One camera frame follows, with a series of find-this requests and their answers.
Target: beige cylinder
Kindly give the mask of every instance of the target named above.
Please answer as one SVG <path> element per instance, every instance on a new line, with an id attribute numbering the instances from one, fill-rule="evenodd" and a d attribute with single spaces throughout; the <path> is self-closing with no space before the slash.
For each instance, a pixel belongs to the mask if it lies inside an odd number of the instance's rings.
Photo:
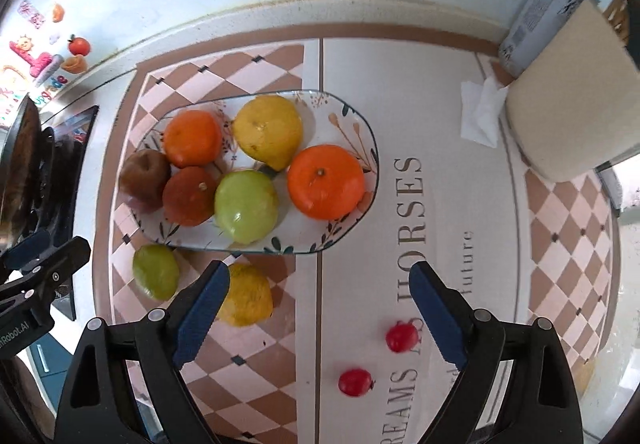
<path id="1" fill-rule="evenodd" d="M 555 182 L 640 142 L 638 69 L 590 1 L 511 84 L 506 106 L 520 148 Z"/>

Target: white plate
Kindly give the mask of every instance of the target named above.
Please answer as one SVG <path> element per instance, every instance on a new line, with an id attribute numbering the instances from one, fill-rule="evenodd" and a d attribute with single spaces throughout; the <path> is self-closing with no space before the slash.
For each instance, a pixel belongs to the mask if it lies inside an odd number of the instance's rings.
<path id="1" fill-rule="evenodd" d="M 277 94 L 292 101 L 302 117 L 304 136 L 300 150 L 315 145 L 332 144 L 348 150 L 357 157 L 365 172 L 364 198 L 348 215 L 331 222 L 318 221 L 304 216 L 292 204 L 287 193 L 286 171 L 277 174 L 273 184 L 280 199 L 280 214 L 276 227 L 262 240 L 246 246 L 234 243 L 216 225 L 215 215 L 196 227 L 171 224 L 164 218 L 162 209 L 143 215 L 135 215 L 147 238 L 157 243 L 190 249 L 216 251 L 242 251 L 248 253 L 315 253 L 341 240 L 369 210 L 378 188 L 378 147 L 373 132 L 357 111 L 334 95 L 314 90 L 267 93 Z M 205 110 L 213 114 L 223 132 L 223 150 L 219 158 L 206 166 L 214 177 L 238 169 L 257 169 L 263 166 L 244 153 L 236 143 L 231 123 L 242 106 L 255 95 L 223 98 L 197 103 L 172 110 L 165 114 L 146 133 L 138 150 L 152 148 L 162 150 L 162 132 L 172 117 L 182 110 Z"/>

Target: black square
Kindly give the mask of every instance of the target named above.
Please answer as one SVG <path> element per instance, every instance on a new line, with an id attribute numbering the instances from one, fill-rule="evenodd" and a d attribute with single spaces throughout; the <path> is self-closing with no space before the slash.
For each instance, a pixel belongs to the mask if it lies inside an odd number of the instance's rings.
<path id="1" fill-rule="evenodd" d="M 242 366 L 246 363 L 246 361 L 244 361 L 244 359 L 242 359 L 240 356 L 233 356 L 231 360 L 238 366 Z"/>

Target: frying pan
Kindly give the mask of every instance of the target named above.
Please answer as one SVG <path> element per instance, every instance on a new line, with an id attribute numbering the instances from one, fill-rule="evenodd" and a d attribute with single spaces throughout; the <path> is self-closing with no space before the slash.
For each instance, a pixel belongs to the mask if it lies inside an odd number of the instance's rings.
<path id="1" fill-rule="evenodd" d="M 39 139 L 38 108 L 27 94 L 0 154 L 0 251 L 13 246 L 26 225 L 38 185 Z"/>

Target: screw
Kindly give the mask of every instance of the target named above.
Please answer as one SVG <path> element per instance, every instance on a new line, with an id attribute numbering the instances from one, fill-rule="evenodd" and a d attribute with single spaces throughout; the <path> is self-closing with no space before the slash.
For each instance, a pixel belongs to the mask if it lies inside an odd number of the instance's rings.
<path id="1" fill-rule="evenodd" d="M 486 322 L 491 319 L 491 313 L 486 309 L 476 309 L 474 310 L 474 318 L 478 321 Z"/>
<path id="2" fill-rule="evenodd" d="M 538 326 L 543 330 L 551 330 L 553 324 L 546 318 L 538 318 Z"/>
<path id="3" fill-rule="evenodd" d="M 89 320 L 89 323 L 86 324 L 86 327 L 89 330 L 97 330 L 102 326 L 102 320 L 100 318 L 93 318 Z"/>
<path id="4" fill-rule="evenodd" d="M 147 317 L 151 320 L 151 321 L 160 321 L 162 318 L 164 318 L 164 309 L 153 309 L 148 315 Z"/>

